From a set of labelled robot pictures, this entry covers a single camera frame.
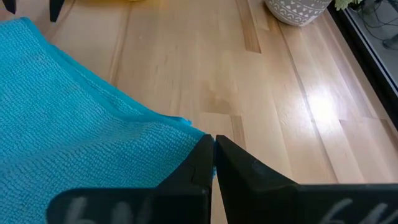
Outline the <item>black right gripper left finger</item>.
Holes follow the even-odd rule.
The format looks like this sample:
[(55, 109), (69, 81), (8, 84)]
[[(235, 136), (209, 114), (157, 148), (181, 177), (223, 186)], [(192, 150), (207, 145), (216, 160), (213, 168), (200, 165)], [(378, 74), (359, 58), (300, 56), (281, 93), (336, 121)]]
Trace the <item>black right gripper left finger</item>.
[(209, 224), (214, 139), (201, 137), (153, 188), (71, 189), (54, 197), (47, 224)]

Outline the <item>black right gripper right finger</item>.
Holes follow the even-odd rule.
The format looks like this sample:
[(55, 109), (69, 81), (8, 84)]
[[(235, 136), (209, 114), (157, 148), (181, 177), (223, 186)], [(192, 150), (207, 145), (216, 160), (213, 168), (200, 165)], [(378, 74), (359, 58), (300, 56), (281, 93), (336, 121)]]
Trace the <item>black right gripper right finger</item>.
[(398, 224), (398, 184), (298, 184), (226, 136), (216, 171), (228, 224)]

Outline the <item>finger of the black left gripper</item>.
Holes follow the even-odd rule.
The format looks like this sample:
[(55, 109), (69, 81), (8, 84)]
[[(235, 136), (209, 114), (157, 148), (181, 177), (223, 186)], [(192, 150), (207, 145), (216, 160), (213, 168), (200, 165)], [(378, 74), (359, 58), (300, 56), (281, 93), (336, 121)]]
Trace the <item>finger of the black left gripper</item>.
[(5, 8), (12, 14), (16, 13), (16, 0), (2, 0)]
[(49, 0), (50, 21), (56, 22), (65, 0)]

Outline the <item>blue microfiber towel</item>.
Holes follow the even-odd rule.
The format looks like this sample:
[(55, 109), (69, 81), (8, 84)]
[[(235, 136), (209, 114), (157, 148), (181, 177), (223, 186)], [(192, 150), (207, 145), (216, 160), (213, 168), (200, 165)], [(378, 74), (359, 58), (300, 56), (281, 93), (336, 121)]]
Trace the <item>blue microfiber towel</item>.
[(46, 41), (0, 22), (0, 224), (46, 224), (75, 188), (150, 188), (203, 133), (134, 101)]

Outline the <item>green plant in patterned pot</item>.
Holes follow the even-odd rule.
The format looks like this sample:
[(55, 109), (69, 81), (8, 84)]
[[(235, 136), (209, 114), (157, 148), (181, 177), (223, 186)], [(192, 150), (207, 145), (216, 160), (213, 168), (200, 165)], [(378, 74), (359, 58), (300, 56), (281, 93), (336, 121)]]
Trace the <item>green plant in patterned pot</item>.
[(337, 10), (364, 0), (264, 0), (270, 12), (281, 22), (302, 27), (319, 17), (333, 3)]

